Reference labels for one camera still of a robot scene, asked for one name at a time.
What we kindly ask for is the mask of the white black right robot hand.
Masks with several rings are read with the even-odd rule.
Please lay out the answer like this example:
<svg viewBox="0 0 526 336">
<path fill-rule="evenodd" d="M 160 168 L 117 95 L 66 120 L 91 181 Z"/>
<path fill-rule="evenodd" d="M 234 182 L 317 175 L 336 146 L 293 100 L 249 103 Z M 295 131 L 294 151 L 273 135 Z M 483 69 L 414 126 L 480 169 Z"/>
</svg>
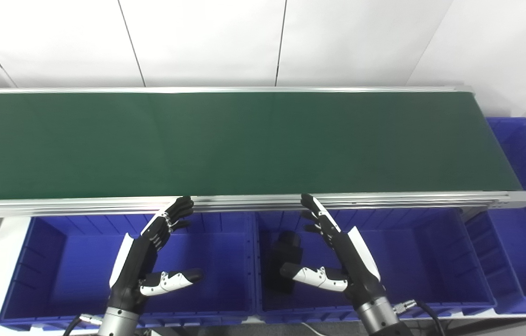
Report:
<svg viewBox="0 0 526 336">
<path fill-rule="evenodd" d="M 329 211 L 311 194 L 303 193 L 300 202 L 306 208 L 301 216 L 312 221 L 306 230 L 323 238 L 335 252 L 342 268 L 310 268 L 285 262 L 280 267 L 280 274 L 325 291 L 343 292 L 355 309 L 384 298 L 386 291 L 376 262 L 359 231 L 356 228 L 343 231 Z"/>
</svg>

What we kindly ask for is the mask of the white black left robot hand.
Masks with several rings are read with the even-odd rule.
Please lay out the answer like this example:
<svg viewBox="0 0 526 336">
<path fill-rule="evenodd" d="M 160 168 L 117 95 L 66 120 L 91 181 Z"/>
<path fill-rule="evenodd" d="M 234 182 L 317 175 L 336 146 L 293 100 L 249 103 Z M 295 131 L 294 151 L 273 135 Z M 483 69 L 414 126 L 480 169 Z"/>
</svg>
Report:
<svg viewBox="0 0 526 336">
<path fill-rule="evenodd" d="M 199 268 L 154 272 L 159 251 L 173 232 L 189 226 L 185 218 L 192 213 L 191 197 L 180 196 L 156 212 L 137 238 L 124 236 L 109 281 L 108 308 L 141 315 L 151 296 L 168 294 L 203 279 L 203 270 Z"/>
</svg>

